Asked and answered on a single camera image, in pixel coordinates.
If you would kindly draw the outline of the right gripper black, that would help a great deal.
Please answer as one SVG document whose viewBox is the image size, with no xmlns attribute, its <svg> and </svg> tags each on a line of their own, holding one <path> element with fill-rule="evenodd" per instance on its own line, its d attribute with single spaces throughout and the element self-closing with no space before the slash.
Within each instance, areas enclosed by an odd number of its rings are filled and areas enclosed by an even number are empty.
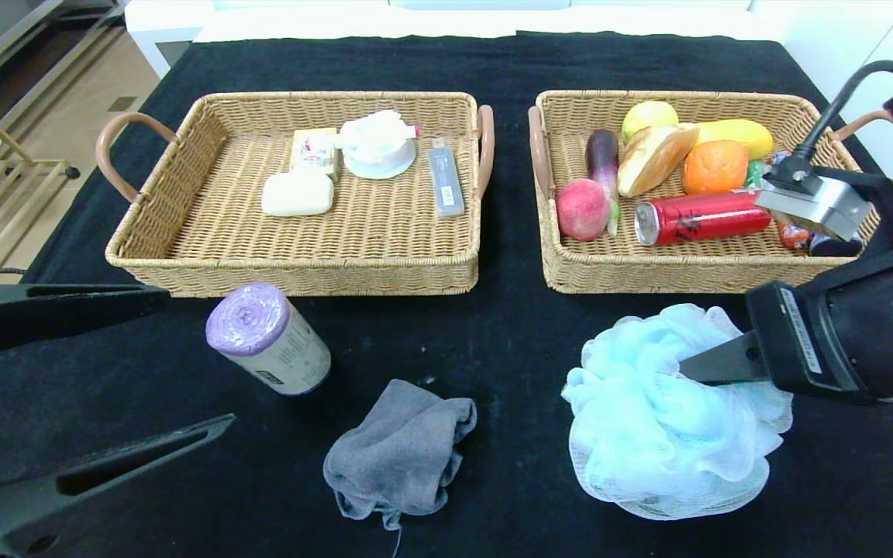
<svg viewBox="0 0 893 558">
<path fill-rule="evenodd" d="M 679 363 L 709 386 L 769 382 L 849 402 L 893 397 L 893 257 L 859 257 L 747 295 L 754 331 Z"/>
</svg>

